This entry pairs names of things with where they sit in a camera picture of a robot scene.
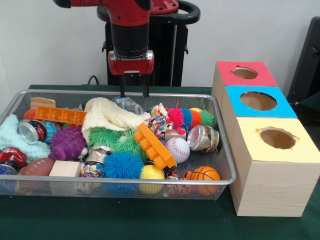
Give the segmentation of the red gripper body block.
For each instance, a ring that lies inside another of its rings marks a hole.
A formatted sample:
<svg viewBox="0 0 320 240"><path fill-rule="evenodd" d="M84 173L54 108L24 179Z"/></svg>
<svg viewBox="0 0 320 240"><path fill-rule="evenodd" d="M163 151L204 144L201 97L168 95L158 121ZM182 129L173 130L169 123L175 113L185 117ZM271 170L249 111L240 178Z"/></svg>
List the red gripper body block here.
<svg viewBox="0 0 320 240"><path fill-rule="evenodd" d="M154 70L155 56L152 50L140 57L125 58L116 55L114 51L108 52L108 64L112 75L123 76L125 74L139 73L150 75Z"/></svg>

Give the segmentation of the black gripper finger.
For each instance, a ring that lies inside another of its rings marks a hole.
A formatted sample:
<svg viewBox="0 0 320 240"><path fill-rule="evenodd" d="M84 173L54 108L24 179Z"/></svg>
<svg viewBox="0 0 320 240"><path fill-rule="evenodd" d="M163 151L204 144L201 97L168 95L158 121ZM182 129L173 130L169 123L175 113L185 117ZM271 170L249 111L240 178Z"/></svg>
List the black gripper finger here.
<svg viewBox="0 0 320 240"><path fill-rule="evenodd" d="M143 87L142 87L142 95L144 98L149 97L149 84L150 84L150 76L142 75L143 78Z"/></svg>
<svg viewBox="0 0 320 240"><path fill-rule="evenodd" d="M126 78L124 75L119 77L119 87L120 87L120 96L124 98L125 95L125 83L126 83Z"/></svg>

